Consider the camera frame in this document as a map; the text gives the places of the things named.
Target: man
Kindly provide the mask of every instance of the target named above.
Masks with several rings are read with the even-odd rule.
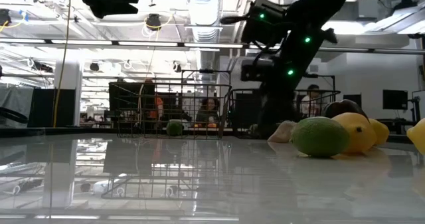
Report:
[[[307,95],[301,100],[301,113],[303,118],[309,118],[320,114],[320,104],[317,100],[320,99],[321,93],[318,92],[319,86],[311,84],[307,88]]]

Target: woman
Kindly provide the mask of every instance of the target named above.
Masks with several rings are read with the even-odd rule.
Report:
[[[202,126],[206,126],[205,124],[217,124],[218,123],[218,105],[219,102],[214,98],[205,98],[201,102],[201,108],[197,114],[197,123],[200,123]]]

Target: yellow cable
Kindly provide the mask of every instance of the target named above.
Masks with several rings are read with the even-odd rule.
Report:
[[[147,18],[145,18],[145,24],[146,24],[146,26],[147,27],[149,27],[149,28],[152,28],[152,29],[158,29],[158,28],[161,28],[161,27],[163,27],[163,26],[165,26],[165,25],[168,25],[169,23],[170,23],[170,21],[171,21],[171,19],[173,18],[173,15],[171,14],[170,15],[170,18],[168,18],[168,21],[165,23],[165,24],[162,24],[162,25],[160,25],[160,26],[151,26],[151,25],[148,25],[148,24],[146,24],[146,20],[147,20]]]
[[[60,78],[58,84],[58,94],[56,95],[56,100],[54,101],[54,113],[53,113],[53,128],[56,127],[56,120],[58,118],[58,105],[59,105],[59,96],[60,96],[60,85],[62,84],[62,77],[64,75],[65,69],[65,58],[66,58],[66,50],[68,48],[68,38],[69,38],[69,20],[71,15],[71,0],[69,0],[68,5],[68,20],[66,22],[66,41],[65,41],[65,50],[64,50],[64,58],[62,60],[62,68],[60,70]]]
[[[2,26],[2,27],[0,27],[0,32],[1,32],[1,31],[3,31],[3,29],[6,27],[7,23],[8,23],[8,21],[5,21],[5,22],[3,23],[3,26]]]
[[[16,25],[11,25],[11,26],[6,26],[7,25],[7,23],[9,23],[8,21],[6,21],[1,27],[0,27],[0,32],[1,31],[3,31],[3,29],[10,29],[10,28],[15,28],[15,27],[18,27],[19,25],[22,25],[22,23],[24,23],[24,21],[25,21],[25,13],[24,12],[22,12],[22,20],[19,22],[19,23],[17,23]]]

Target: person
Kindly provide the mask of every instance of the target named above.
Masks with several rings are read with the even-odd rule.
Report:
[[[301,113],[303,118],[309,118],[320,114],[320,105],[317,99],[320,97],[319,86],[311,84],[307,88],[307,95],[301,100]]]
[[[164,115],[164,102],[155,92],[155,85],[152,79],[145,80],[143,85],[143,107],[146,118],[145,131],[156,130],[158,128],[158,120],[161,120]]]
[[[197,113],[196,121],[202,126],[208,123],[218,123],[218,100],[214,98],[205,98],[201,101],[201,108]]]

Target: small fruit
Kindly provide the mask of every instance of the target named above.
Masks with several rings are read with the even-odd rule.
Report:
[[[183,125],[180,122],[169,122],[167,124],[167,134],[170,136],[180,136],[183,133]]]
[[[367,115],[365,114],[365,112],[363,112],[361,107],[356,102],[353,102],[351,100],[341,100],[338,102],[332,102],[328,104],[323,109],[322,116],[333,118],[337,115],[340,115],[346,112],[361,114],[365,118],[367,118]]]
[[[348,147],[349,134],[330,118],[314,117],[301,120],[292,130],[291,140],[302,153],[328,158],[340,154]]]
[[[350,134],[349,147],[344,154],[360,154],[369,150],[377,141],[377,135],[369,121],[361,114],[343,113],[332,118]]]
[[[386,140],[390,136],[390,130],[388,129],[388,127],[385,124],[379,122],[378,120],[374,120],[373,118],[369,118],[369,122],[371,123],[373,130],[377,135],[377,141],[374,145],[385,144]]]
[[[407,137],[421,154],[425,154],[425,118],[407,130]]]
[[[291,132],[295,128],[297,123],[291,121],[282,122],[278,129],[271,135],[267,142],[275,142],[275,143],[287,143],[291,139]]]

